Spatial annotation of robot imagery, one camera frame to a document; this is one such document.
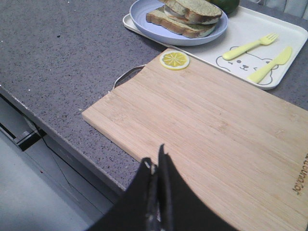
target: bread slice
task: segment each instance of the bread slice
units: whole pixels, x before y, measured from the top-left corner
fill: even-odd
[[[178,13],[176,13],[175,11],[173,11],[170,7],[168,7],[167,5],[164,5],[164,12],[165,14],[175,20],[178,21],[180,23],[185,23],[185,24],[204,24],[204,25],[208,25],[208,24],[214,24],[217,23],[219,21],[219,18],[214,18],[214,19],[206,19],[206,21],[201,21],[201,22],[192,22],[190,20],[188,20],[187,18],[185,18],[185,16],[180,15]]]
[[[203,38],[208,36],[215,29],[216,24],[202,25],[193,24],[188,25],[184,23],[177,22],[164,13],[164,6],[159,7],[146,14],[146,21],[153,23],[163,28],[176,33],[178,35],[183,35],[188,38]]]
[[[220,8],[206,0],[160,0],[192,24],[201,24],[222,15]]]

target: lemon slice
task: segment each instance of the lemon slice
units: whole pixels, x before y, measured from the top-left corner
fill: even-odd
[[[167,51],[162,53],[159,61],[161,65],[170,70],[182,70],[189,64],[189,57],[181,51]]]

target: gray speckled countertop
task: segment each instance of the gray speckled countertop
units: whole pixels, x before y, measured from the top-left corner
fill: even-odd
[[[117,189],[139,166],[88,125],[81,112],[127,70],[165,47],[124,28],[135,0],[0,1],[0,93]],[[241,5],[308,29],[306,20],[242,0]],[[308,110],[308,46],[269,92]]]

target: bamboo cutting board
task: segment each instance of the bamboo cutting board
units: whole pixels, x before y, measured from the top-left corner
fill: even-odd
[[[191,58],[153,59],[83,112],[137,160],[164,143],[198,197],[242,231],[304,231],[308,112]]]

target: plastic fork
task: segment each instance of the plastic fork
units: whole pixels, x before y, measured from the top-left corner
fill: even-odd
[[[275,41],[275,39],[278,37],[278,34],[276,33],[270,33],[262,38],[259,38],[257,41],[254,41],[254,42],[250,42],[250,43],[247,43],[243,46],[240,46],[238,48],[235,48],[231,51],[228,51],[226,53],[224,53],[222,55],[222,57],[225,59],[225,60],[231,60],[231,59],[234,59],[235,57],[243,54],[244,52],[254,48],[254,47],[257,47],[259,45],[270,45],[273,41]]]

